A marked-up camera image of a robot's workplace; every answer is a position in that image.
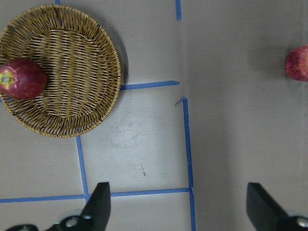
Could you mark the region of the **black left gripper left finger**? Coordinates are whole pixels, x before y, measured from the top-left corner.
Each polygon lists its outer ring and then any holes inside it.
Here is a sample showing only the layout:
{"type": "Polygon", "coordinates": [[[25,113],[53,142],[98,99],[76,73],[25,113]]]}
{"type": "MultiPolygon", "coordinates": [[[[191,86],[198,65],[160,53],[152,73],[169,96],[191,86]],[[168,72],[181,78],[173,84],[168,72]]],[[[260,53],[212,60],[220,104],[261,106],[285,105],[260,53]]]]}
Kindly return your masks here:
{"type": "MultiPolygon", "coordinates": [[[[8,198],[6,203],[81,199],[83,195],[8,198]]],[[[111,193],[108,182],[97,184],[79,215],[67,215],[46,231],[104,231],[111,214],[111,193]]],[[[39,231],[33,224],[18,224],[6,231],[39,231]]]]}

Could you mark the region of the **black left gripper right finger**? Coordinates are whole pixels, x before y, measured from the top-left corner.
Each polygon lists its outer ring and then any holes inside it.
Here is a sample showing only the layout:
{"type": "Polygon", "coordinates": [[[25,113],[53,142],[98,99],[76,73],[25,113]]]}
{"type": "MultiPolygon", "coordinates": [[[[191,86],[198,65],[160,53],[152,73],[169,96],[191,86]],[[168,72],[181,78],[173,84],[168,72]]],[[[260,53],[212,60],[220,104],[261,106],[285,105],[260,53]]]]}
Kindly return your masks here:
{"type": "Polygon", "coordinates": [[[306,231],[308,218],[289,215],[260,183],[250,182],[246,190],[246,213],[257,231],[306,231]]]}

